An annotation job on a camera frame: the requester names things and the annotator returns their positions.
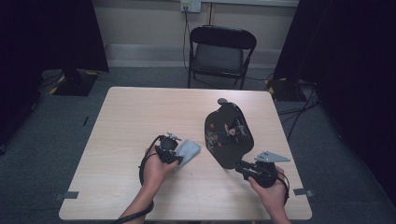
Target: person's arm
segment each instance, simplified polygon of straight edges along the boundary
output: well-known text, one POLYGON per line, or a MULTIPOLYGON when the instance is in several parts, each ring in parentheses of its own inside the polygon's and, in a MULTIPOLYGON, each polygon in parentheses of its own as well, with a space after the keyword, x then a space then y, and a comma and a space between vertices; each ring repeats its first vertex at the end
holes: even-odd
MULTIPOLYGON (((284 174, 283 169, 276 167, 277 171, 284 174)), ((250 186, 259 194, 262 205, 271 217, 271 220, 275 224, 290 224, 288 216, 285 211, 285 186, 277 180, 275 184, 268 189, 260 186, 252 177, 248 178, 250 186)))
MULTIPOLYGON (((155 153, 155 147, 152 147, 150 149, 149 155, 155 153)), ((154 199, 154 196, 157 194, 158 190, 160 190, 163 181, 177 166, 178 161, 174 161, 171 164, 166 164, 160 160, 160 157, 157 154, 150 156, 146 161, 143 173, 143 186, 120 217, 127 217, 148 208, 154 199)), ((141 224, 145 221, 145 218, 146 216, 142 216, 125 223, 141 224)))

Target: wooden table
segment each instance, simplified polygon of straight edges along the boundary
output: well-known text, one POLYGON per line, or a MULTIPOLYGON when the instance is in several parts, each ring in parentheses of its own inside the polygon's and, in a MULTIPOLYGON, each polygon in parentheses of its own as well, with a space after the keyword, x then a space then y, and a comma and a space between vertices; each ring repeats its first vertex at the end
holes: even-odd
POLYGON ((201 151, 163 183, 147 220, 269 219, 242 175, 222 169, 205 147, 205 118, 219 108, 219 98, 242 109, 253 135, 255 146, 244 161, 254 162, 264 150, 291 159, 278 163, 290 181, 287 214, 293 220, 311 218, 306 196, 293 193, 303 185, 268 92, 129 87, 108 91, 68 190, 78 197, 64 200, 60 218, 117 219, 140 189, 138 165, 145 149, 170 131, 201 151))

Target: gray cloth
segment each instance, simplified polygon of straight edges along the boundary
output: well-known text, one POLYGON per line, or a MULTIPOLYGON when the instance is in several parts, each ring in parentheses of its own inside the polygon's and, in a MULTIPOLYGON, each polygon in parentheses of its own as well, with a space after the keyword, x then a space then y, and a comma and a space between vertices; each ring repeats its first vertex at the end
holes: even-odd
POLYGON ((178 171, 183 165, 185 165, 187 162, 189 162, 196 154, 199 153, 201 150, 201 147, 190 141, 186 140, 184 141, 176 150, 176 155, 183 157, 183 161, 181 164, 175 169, 175 172, 178 171))

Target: controller strap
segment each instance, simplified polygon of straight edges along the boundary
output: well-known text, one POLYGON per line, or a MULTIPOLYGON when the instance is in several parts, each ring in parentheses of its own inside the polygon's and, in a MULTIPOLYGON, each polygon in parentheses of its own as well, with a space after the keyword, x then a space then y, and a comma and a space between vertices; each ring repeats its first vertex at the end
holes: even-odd
MULTIPOLYGON (((158 139, 161 139, 161 137, 163 137, 163 136, 159 135, 158 137, 156 137, 154 139, 154 141, 152 141, 151 145, 149 146, 149 148, 147 149, 147 151, 145 153, 145 156, 143 157, 143 160, 140 163, 140 166, 139 166, 139 179, 140 179, 140 184, 141 185, 143 185, 143 172, 145 170, 146 161, 151 156, 157 154, 157 153, 153 153, 153 154, 149 155, 149 152, 150 152, 151 148, 154 146, 155 142, 157 142, 158 139)), ((121 217, 121 218, 115 220, 114 222, 112 222, 111 224, 121 224, 121 223, 130 221, 132 219, 135 219, 135 218, 138 218, 138 217, 142 217, 142 216, 148 214, 149 212, 151 212, 153 208, 154 208, 154 201, 151 201, 150 205, 145 210, 137 212, 137 213, 134 213, 134 214, 131 214, 131 215, 127 216, 127 217, 121 217)))
POLYGON ((143 211, 131 214, 127 217, 120 217, 119 219, 115 220, 114 222, 112 222, 111 224, 121 224, 127 221, 130 221, 132 219, 138 218, 138 217, 142 217, 146 214, 148 214, 149 212, 152 211, 152 209, 154 208, 154 201, 151 201, 151 203, 149 204, 148 208, 146 208, 143 211))
POLYGON ((282 173, 279 173, 279 174, 283 175, 283 177, 285 177, 286 181, 288 181, 288 184, 286 184, 286 182, 282 178, 280 178, 279 176, 276 177, 276 179, 278 179, 280 181, 280 183, 282 183, 283 186, 285 186, 286 191, 285 191, 285 203, 284 204, 286 204, 286 202, 288 201, 288 198, 289 198, 290 183, 289 183, 288 178, 284 174, 282 174, 282 173))
POLYGON ((147 149, 146 153, 145 153, 145 157, 143 157, 142 161, 140 162, 140 166, 139 166, 139 179, 140 179, 140 184, 143 185, 143 172, 145 170, 145 165, 146 165, 146 161, 149 159, 150 156, 153 156, 157 153, 153 153, 151 155, 149 155, 149 152, 151 150, 152 147, 154 147, 155 142, 157 142, 158 139, 161 139, 163 137, 163 135, 158 135, 158 137, 156 137, 154 139, 154 141, 152 141, 151 145, 149 146, 149 148, 147 149))

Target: black cable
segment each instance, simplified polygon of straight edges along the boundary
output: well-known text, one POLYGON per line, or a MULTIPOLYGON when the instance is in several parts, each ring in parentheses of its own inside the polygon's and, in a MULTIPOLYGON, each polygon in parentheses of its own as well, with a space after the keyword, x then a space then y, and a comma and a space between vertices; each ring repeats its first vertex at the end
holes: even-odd
POLYGON ((189 20, 187 19, 187 10, 184 10, 184 16, 186 19, 186 25, 184 26, 184 36, 183 36, 183 63, 184 63, 184 68, 186 69, 187 73, 189 73, 189 69, 187 68, 186 65, 186 55, 184 52, 184 49, 186 47, 186 33, 189 31, 189 39, 190 39, 190 26, 189 26, 189 20))
POLYGON ((113 221, 111 224, 121 224, 121 223, 130 221, 132 219, 135 219, 135 218, 138 218, 138 217, 142 217, 142 216, 148 214, 149 212, 151 212, 153 208, 154 208, 154 201, 151 201, 151 203, 149 204, 148 208, 146 208, 145 210, 137 212, 137 213, 134 213, 134 214, 131 214, 131 215, 126 216, 126 217, 121 217, 121 218, 113 221))
POLYGON ((302 110, 297 114, 297 118, 294 120, 293 124, 291 125, 291 128, 289 130, 289 134, 288 134, 288 137, 287 137, 288 142, 290 140, 291 132, 293 131, 293 129, 295 127, 295 124, 297 123, 298 118, 303 114, 304 111, 306 111, 306 107, 307 107, 308 103, 311 101, 311 98, 312 98, 312 95, 314 94, 314 92, 315 92, 315 88, 312 89, 311 94, 308 97, 308 100, 306 100, 305 105, 303 106, 302 110))
MULTIPOLYGON (((297 83, 297 86, 299 86, 299 87, 302 87, 302 86, 309 86, 309 87, 312 87, 312 88, 313 88, 312 91, 314 91, 314 90, 316 89, 316 87, 317 87, 317 84, 316 84, 316 83, 309 83, 309 82, 306 82, 306 83, 297 83)), ((299 92, 298 92, 298 88, 296 87, 295 90, 296 90, 296 95, 297 95, 298 99, 299 99, 300 101, 302 101, 302 100, 300 99, 300 94, 299 94, 299 92)))
POLYGON ((213 3, 210 3, 210 10, 209 10, 209 25, 212 23, 212 7, 213 3))
MULTIPOLYGON (((149 146, 149 148, 146 150, 145 152, 145 156, 143 157, 143 160, 140 163, 139 166, 139 179, 140 179, 140 184, 143 185, 143 172, 145 169, 145 165, 146 165, 146 161, 153 155, 156 155, 157 153, 153 153, 151 155, 149 155, 149 152, 151 151, 152 147, 154 147, 155 142, 157 142, 158 139, 160 139, 162 136, 159 135, 158 137, 156 137, 154 139, 154 141, 152 141, 151 145, 149 146)), ((154 208, 154 201, 151 201, 151 203, 149 204, 148 208, 146 208, 143 211, 131 214, 129 216, 126 217, 120 217, 119 219, 115 220, 114 222, 112 222, 111 224, 121 224, 127 221, 130 221, 132 219, 138 218, 138 217, 142 217, 146 214, 148 214, 149 212, 152 211, 152 209, 154 208)))
POLYGON ((267 81, 270 80, 268 78, 255 78, 255 77, 245 77, 246 79, 258 80, 258 81, 267 81))
POLYGON ((290 182, 284 174, 282 174, 280 172, 277 172, 277 173, 280 175, 283 175, 283 177, 285 177, 286 181, 288 182, 288 184, 286 184, 286 182, 282 178, 280 178, 279 176, 276 177, 276 179, 278 179, 283 184, 283 186, 285 186, 285 199, 284 199, 285 202, 284 202, 284 204, 286 204, 286 202, 288 201, 288 198, 289 198, 290 182))
POLYGON ((286 118, 285 120, 282 121, 281 124, 286 123, 286 121, 288 121, 289 119, 292 119, 292 118, 296 117, 297 115, 298 115, 298 114, 295 114, 295 115, 293 115, 293 116, 291 116, 291 117, 289 117, 289 118, 286 118))
POLYGON ((300 112, 302 110, 311 109, 312 107, 314 107, 314 106, 316 106, 318 104, 320 104, 320 100, 317 100, 316 102, 314 102, 312 105, 310 105, 307 108, 294 108, 294 109, 289 109, 289 110, 283 110, 283 111, 277 112, 277 114, 278 115, 286 115, 286 114, 298 113, 298 112, 300 112))
POLYGON ((271 77, 274 76, 274 73, 270 73, 270 75, 268 75, 267 79, 271 79, 271 77))

